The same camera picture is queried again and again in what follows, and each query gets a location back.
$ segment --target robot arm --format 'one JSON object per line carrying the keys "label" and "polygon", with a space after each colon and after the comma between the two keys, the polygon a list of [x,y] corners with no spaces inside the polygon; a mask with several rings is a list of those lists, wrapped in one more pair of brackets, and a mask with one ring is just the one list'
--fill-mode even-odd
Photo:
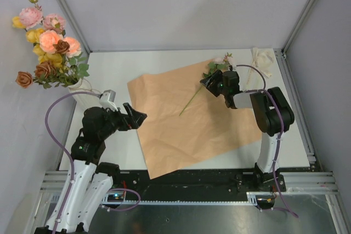
{"label": "robot arm", "polygon": [[[86,233],[101,200],[112,185],[118,183],[119,166],[99,164],[106,148],[104,141],[116,130],[138,129],[147,115],[134,110],[128,103],[123,104],[127,114],[121,113],[120,108],[114,104],[115,95],[112,90],[104,91],[100,97],[102,107],[85,110],[83,128],[71,148],[73,180],[70,168],[59,201],[46,227],[37,228],[35,234],[51,234],[55,224],[56,233]],[[69,195],[58,219],[67,191]]]}
{"label": "robot arm", "polygon": [[[257,125],[262,131],[261,153],[256,163],[259,172],[264,175],[272,173],[273,159],[276,150],[276,142],[280,134],[281,124],[266,93],[262,91],[252,91],[244,93],[239,88],[239,75],[236,71],[216,71],[213,75],[200,81],[213,95],[222,94],[225,98],[225,104],[228,108],[253,109]],[[274,87],[268,89],[268,93],[273,97],[282,115],[284,122],[284,132],[289,130],[290,125],[294,122],[294,114],[286,101],[280,88]]]}

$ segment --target white vase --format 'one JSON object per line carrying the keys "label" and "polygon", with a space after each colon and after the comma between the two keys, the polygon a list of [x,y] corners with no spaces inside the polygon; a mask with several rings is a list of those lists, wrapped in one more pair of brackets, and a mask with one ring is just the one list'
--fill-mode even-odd
{"label": "white vase", "polygon": [[[97,90],[93,89],[91,84],[86,79],[80,79],[76,84],[68,86],[70,93],[74,92],[92,92],[99,93]],[[77,101],[77,105],[85,111],[86,109],[94,106],[99,106],[99,98],[89,94],[76,94],[73,95]]]}

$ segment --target wire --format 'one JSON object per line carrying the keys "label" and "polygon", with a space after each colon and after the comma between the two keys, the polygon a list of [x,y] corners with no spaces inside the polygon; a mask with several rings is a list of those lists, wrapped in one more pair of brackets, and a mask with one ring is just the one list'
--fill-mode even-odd
{"label": "wire", "polygon": [[131,207],[129,208],[122,208],[122,209],[117,209],[117,208],[107,208],[108,211],[127,211],[127,210],[131,210],[133,208],[135,208],[137,205],[139,205],[140,201],[141,201],[141,196],[139,195],[139,193],[137,193],[137,191],[134,191],[132,189],[110,189],[109,192],[111,191],[127,191],[127,192],[130,192],[130,193],[133,193],[133,194],[136,194],[137,197],[138,197],[138,201],[132,205]]}
{"label": "wire", "polygon": [[264,78],[263,74],[257,68],[255,68],[251,65],[246,65],[246,64],[239,64],[239,65],[237,65],[237,67],[248,67],[248,68],[255,70],[261,76],[261,78],[263,80],[263,89],[265,90],[265,88],[266,88],[265,78]]}
{"label": "wire", "polygon": [[283,194],[281,193],[281,190],[280,190],[280,186],[278,184],[278,180],[276,178],[276,173],[275,173],[275,165],[276,165],[276,162],[278,160],[278,155],[279,155],[279,151],[280,151],[280,141],[281,141],[281,136],[283,135],[284,133],[284,122],[283,122],[283,118],[281,116],[281,113],[278,109],[278,106],[277,104],[275,103],[273,97],[270,95],[270,93],[265,89],[266,87],[266,82],[265,82],[265,79],[264,79],[264,76],[262,75],[262,73],[256,69],[255,67],[251,66],[251,65],[245,65],[245,64],[240,64],[240,65],[237,65],[238,67],[249,67],[249,68],[252,68],[254,69],[256,72],[259,73],[259,75],[262,77],[262,80],[263,80],[263,89],[260,89],[260,90],[247,90],[245,92],[263,92],[263,93],[266,93],[267,97],[269,98],[269,100],[271,101],[271,103],[273,104],[274,106],[274,109],[278,115],[278,118],[279,118],[279,121],[280,121],[280,133],[277,137],[277,144],[276,144],[276,150],[275,150],[275,155],[274,155],[274,159],[273,159],[273,167],[272,167],[272,170],[273,170],[273,178],[274,178],[274,182],[275,182],[275,185],[276,185],[276,188],[278,190],[278,193],[279,193],[279,196],[283,202],[283,204],[285,205],[286,208],[274,208],[275,210],[280,210],[280,211],[286,211],[286,212],[289,212],[291,215],[293,215],[295,218],[298,218],[298,215],[292,211],[292,209],[290,208],[290,206],[287,204],[287,202],[285,201],[284,197],[283,197]]}
{"label": "wire", "polygon": [[[50,129],[50,126],[49,126],[49,122],[48,122],[48,118],[49,118],[49,114],[52,110],[52,108],[58,104],[59,102],[61,102],[62,100],[68,98],[68,97],[71,97],[73,95],[76,95],[76,94],[88,94],[88,95],[92,95],[92,96],[96,96],[96,97],[100,97],[100,94],[96,94],[96,93],[92,93],[92,92],[74,92],[74,93],[70,93],[70,94],[67,94],[65,96],[62,96],[61,98],[59,98],[58,100],[54,101],[53,104],[51,104],[51,106],[49,107],[48,111],[46,112],[46,115],[45,115],[45,127],[49,133],[49,135],[51,136],[51,138],[54,140],[54,142],[63,150],[63,152],[68,156],[68,159],[70,161],[70,166],[71,166],[71,175],[70,175],[70,183],[68,185],[68,188],[67,188],[67,191],[66,191],[66,194],[64,196],[64,199],[62,201],[62,204],[61,204],[61,207],[58,211],[58,214],[57,214],[57,217],[56,217],[56,221],[55,221],[55,224],[54,224],[54,227],[53,227],[53,231],[52,233],[56,233],[56,229],[58,227],[58,219],[61,218],[61,215],[62,215],[62,211],[64,210],[64,207],[65,207],[65,204],[67,202],[67,199],[68,199],[68,196],[71,192],[71,189],[72,189],[72,184],[73,184],[73,180],[74,180],[74,174],[75,174],[75,167],[74,167],[74,163],[73,163],[73,158],[71,156],[71,154],[69,153],[69,151],[65,148],[64,145],[62,145],[59,140],[57,140],[57,138],[54,136],[54,134],[52,133],[51,129]],[[130,191],[132,193],[134,193],[135,191],[134,190],[125,190],[125,191]],[[140,202],[140,195],[138,193],[136,193],[136,195],[138,196],[139,198],[139,201],[137,202],[137,204],[139,204]]]}

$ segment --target white table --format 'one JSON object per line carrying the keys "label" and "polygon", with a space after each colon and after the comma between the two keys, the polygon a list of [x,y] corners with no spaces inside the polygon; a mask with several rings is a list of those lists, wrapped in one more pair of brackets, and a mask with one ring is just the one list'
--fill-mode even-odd
{"label": "white table", "polygon": [[[129,81],[145,73],[166,72],[211,58],[223,57],[226,52],[232,53],[233,57],[241,64],[251,63],[252,54],[249,49],[91,53],[88,80],[94,89],[101,92],[108,89],[114,90],[116,92],[115,104],[123,108],[124,102],[131,103],[127,88]],[[273,76],[267,79],[267,88],[279,86],[285,97],[288,98],[276,61],[271,65],[270,72]],[[245,83],[248,70],[240,68],[238,73],[241,81]],[[76,106],[66,143],[66,148],[69,150],[82,127],[82,118],[83,111],[79,106]],[[105,143],[106,150],[101,157],[101,162],[119,164],[123,170],[146,169],[137,131],[116,132]],[[258,159],[260,147],[261,142],[257,141],[194,164],[187,169],[252,168]],[[279,164],[280,167],[309,166],[296,122],[290,126],[289,132],[285,134],[282,141]],[[69,161],[64,155],[60,170],[68,170],[68,168]]]}

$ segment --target white wall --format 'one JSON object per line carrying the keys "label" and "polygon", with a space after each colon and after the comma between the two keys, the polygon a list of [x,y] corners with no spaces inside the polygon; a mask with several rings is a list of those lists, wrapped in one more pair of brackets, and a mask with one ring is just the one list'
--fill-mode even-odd
{"label": "white wall", "polygon": [[96,50],[284,45],[307,0],[67,0]]}
{"label": "white wall", "polygon": [[[61,13],[55,0],[40,0],[44,14]],[[33,72],[37,56],[25,31],[12,28],[11,18],[28,0],[0,0],[0,233],[4,233],[15,208],[30,193],[38,192],[47,169],[55,169],[58,148],[44,126],[49,105],[67,93],[65,88],[44,90],[15,83],[18,71]],[[72,36],[68,27],[67,35]],[[50,117],[59,140],[64,138],[73,100],[60,103]]]}
{"label": "white wall", "polygon": [[351,217],[351,0],[319,0],[288,57],[315,147]]}

